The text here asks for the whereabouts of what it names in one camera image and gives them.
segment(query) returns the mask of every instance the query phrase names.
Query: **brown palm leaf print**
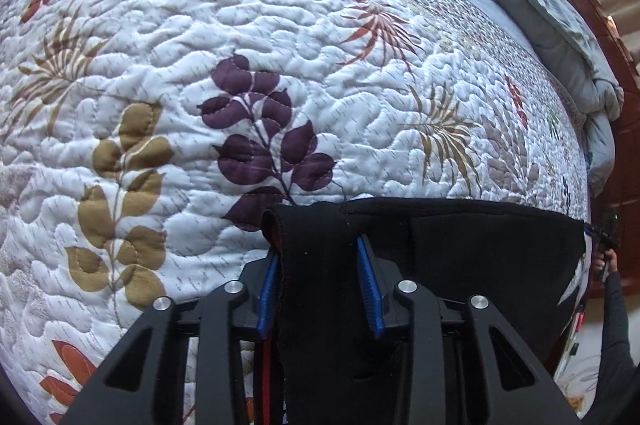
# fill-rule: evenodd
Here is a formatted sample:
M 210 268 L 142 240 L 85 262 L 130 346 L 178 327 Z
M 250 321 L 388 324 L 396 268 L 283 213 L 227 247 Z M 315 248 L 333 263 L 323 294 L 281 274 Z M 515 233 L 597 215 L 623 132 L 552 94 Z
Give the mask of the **brown palm leaf print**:
M 34 80 L 19 87 L 9 100 L 10 112 L 4 137 L 8 137 L 22 122 L 27 127 L 46 106 L 53 106 L 47 123 L 47 135 L 52 134 L 60 109 L 72 86 L 86 75 L 87 68 L 108 40 L 89 44 L 92 33 L 81 34 L 77 27 L 79 8 L 65 23 L 60 20 L 53 36 L 42 41 L 42 56 L 32 55 L 32 66 L 18 66 L 20 72 Z
M 422 183 L 424 184 L 426 180 L 431 165 L 431 153 L 435 149 L 436 157 L 441 164 L 444 164 L 445 161 L 449 161 L 452 166 L 455 164 L 465 180 L 469 194 L 471 194 L 472 178 L 475 179 L 476 184 L 479 184 L 480 178 L 471 156 L 469 156 L 469 153 L 472 152 L 468 146 L 471 139 L 469 129 L 478 124 L 459 119 L 460 101 L 454 101 L 454 95 L 446 88 L 443 90 L 442 99 L 437 101 L 436 88 L 432 87 L 427 110 L 424 109 L 417 91 L 411 86 L 409 89 L 417 103 L 417 112 L 420 116 L 418 123 L 409 126 L 420 134 L 424 151 Z
M 387 63 L 387 57 L 400 58 L 409 72 L 411 68 L 407 62 L 405 51 L 416 54 L 415 48 L 420 44 L 420 38 L 406 31 L 402 26 L 408 24 L 407 21 L 384 10 L 389 4 L 378 4 L 372 0 L 354 0 L 355 6 L 349 7 L 351 10 L 361 12 L 358 16 L 343 15 L 349 20 L 363 21 L 349 37 L 341 44 L 369 37 L 364 49 L 348 62 L 342 62 L 343 66 L 348 66 L 359 60 L 365 60 L 373 51 L 378 42 L 382 43 L 383 58 L 382 65 Z

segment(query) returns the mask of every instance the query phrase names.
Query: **purple leaf print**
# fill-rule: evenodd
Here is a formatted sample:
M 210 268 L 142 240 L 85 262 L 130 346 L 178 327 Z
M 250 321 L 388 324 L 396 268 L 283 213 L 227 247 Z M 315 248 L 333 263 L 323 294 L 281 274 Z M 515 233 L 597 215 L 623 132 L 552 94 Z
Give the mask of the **purple leaf print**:
M 269 150 L 245 136 L 232 134 L 216 149 L 220 172 L 236 185 L 256 185 L 273 176 Z
M 232 96 L 249 92 L 253 82 L 249 61 L 242 55 L 221 60 L 211 72 L 211 78 L 220 89 Z
M 282 202 L 296 204 L 291 196 L 293 185 L 305 192 L 325 188 L 333 179 L 335 161 L 316 152 L 318 136 L 310 120 L 287 132 L 293 118 L 292 102 L 286 89 L 276 90 L 277 73 L 252 71 L 244 56 L 233 55 L 218 63 L 211 78 L 224 94 L 198 106 L 202 121 L 212 129 L 224 130 L 247 120 L 242 131 L 249 131 L 247 136 L 231 134 L 222 146 L 214 146 L 220 173 L 236 185 L 253 185 L 225 219 L 243 231 L 257 231 L 265 208 Z M 280 156 L 273 148 L 278 133 L 282 135 Z M 273 186 L 257 186 L 270 178 Z
M 268 96 L 273 92 L 273 89 L 278 87 L 279 83 L 280 77 L 275 72 L 256 71 L 252 90 Z
M 291 121 L 291 99 L 286 90 L 272 92 L 264 99 L 262 123 L 269 138 L 284 129 Z
M 291 182 L 305 192 L 314 192 L 324 188 L 334 178 L 335 161 L 327 154 L 316 152 L 309 154 L 302 163 L 293 168 Z
M 313 153 L 318 146 L 318 137 L 314 134 L 314 126 L 310 120 L 290 130 L 282 139 L 282 171 L 289 172 L 293 165 Z
M 226 96 L 209 98 L 198 108 L 202 111 L 202 121 L 212 129 L 228 129 L 239 121 L 249 118 L 244 105 Z
M 258 231 L 265 209 L 274 204 L 281 204 L 283 199 L 283 193 L 275 186 L 254 188 L 236 201 L 236 204 L 226 212 L 225 219 L 230 220 L 240 230 Z

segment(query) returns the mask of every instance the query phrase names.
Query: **gray blanket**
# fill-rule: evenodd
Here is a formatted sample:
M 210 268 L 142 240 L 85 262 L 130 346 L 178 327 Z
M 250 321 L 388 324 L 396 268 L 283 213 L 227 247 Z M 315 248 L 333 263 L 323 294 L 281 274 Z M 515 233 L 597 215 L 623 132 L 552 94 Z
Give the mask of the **gray blanket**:
M 540 61 L 586 116 L 584 139 L 588 179 L 597 196 L 615 160 L 609 121 L 620 116 L 622 88 L 600 45 L 578 12 L 565 0 L 495 0 L 529 38 Z

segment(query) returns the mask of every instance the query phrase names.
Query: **quilted bedspread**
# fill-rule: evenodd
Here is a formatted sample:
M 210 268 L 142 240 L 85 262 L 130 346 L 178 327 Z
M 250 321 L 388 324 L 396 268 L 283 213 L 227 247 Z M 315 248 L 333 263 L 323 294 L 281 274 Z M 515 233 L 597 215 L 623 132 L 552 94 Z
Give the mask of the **quilted bedspread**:
M 43 423 L 155 297 L 263 257 L 268 204 L 588 217 L 584 118 L 492 0 L 0 0 L 0 20 L 0 361 Z M 185 423 L 193 368 L 194 348 Z

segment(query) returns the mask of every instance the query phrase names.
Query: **person's hand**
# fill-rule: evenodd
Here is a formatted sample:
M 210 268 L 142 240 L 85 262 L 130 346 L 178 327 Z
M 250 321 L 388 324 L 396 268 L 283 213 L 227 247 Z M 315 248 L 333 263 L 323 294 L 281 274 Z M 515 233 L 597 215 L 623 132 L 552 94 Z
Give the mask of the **person's hand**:
M 605 255 L 609 258 L 609 273 L 618 271 L 618 256 L 616 255 L 616 252 L 614 252 L 613 250 L 607 250 L 606 252 L 604 252 L 604 255 L 600 252 L 597 252 L 596 260 L 593 262 L 593 270 L 596 273 L 599 273 L 600 271 L 602 271 L 602 268 L 604 268 L 604 265 L 605 265 L 605 262 L 604 262 Z

